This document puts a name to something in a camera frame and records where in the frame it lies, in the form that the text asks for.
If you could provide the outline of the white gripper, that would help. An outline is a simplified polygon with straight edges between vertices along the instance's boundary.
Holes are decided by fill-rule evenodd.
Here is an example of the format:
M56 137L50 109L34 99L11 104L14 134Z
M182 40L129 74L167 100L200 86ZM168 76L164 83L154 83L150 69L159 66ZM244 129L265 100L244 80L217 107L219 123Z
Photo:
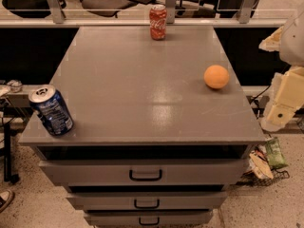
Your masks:
M284 74L275 74L270 87L270 100L260 122L264 130L276 132L304 105L304 9L298 8L284 27L262 40L258 48L279 51L280 59L293 65Z

